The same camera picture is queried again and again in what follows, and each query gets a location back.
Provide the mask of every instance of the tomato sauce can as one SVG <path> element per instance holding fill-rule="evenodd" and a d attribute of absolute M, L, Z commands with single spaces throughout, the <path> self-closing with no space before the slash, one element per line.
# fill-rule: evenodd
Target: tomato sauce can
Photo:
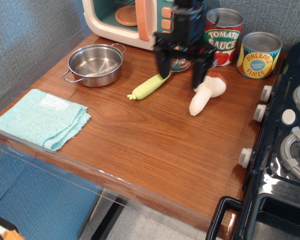
<path fill-rule="evenodd" d="M 203 39 L 217 48 L 217 66 L 230 64 L 244 25 L 244 16 L 230 8 L 215 8 L 206 13 Z"/>
<path fill-rule="evenodd" d="M 242 39 L 236 69 L 248 78 L 267 78 L 276 66 L 282 46 L 275 34 L 251 32 Z"/>

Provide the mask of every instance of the wooden table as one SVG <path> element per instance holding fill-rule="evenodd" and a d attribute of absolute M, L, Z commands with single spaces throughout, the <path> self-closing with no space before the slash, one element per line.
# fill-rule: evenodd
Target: wooden table
<path fill-rule="evenodd" d="M 0 113 L 30 89 L 40 89 L 88 107 L 92 118 L 75 138 L 56 153 L 1 134 L 0 142 L 207 231 L 222 196 L 243 197 L 246 170 L 238 159 L 242 148 L 254 146 L 260 130 L 255 109 L 264 85 L 276 81 L 286 54 L 280 54 L 271 77 L 256 80 L 237 71 L 237 50 L 233 63 L 213 69 L 225 77 L 225 93 L 193 117 L 191 67 L 173 73 L 142 100 L 127 98 L 158 73 L 155 54 L 148 50 L 126 46 L 122 73 L 111 85 L 90 88 L 63 79 L 76 49 L 113 43 L 91 34 Z"/>

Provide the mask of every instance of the pineapple slices can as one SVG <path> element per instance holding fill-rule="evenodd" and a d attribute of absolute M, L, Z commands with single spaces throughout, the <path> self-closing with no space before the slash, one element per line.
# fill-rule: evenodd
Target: pineapple slices can
<path fill-rule="evenodd" d="M 248 78 L 267 78 L 275 69 L 282 46 L 275 34 L 251 32 L 242 39 L 236 69 Z"/>

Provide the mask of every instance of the tiled floor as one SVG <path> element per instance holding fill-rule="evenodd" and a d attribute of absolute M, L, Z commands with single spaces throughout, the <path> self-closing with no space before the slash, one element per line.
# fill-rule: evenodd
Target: tiled floor
<path fill-rule="evenodd" d="M 206 233 L 146 206 L 129 202 L 107 240 L 204 240 Z"/>

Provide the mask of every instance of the folded cloth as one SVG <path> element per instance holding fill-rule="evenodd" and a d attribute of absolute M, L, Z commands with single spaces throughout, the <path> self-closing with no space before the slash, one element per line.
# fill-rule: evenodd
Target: folded cloth
<path fill-rule="evenodd" d="M 56 151 L 89 121 L 87 109 L 32 89 L 0 117 L 0 131 Z"/>

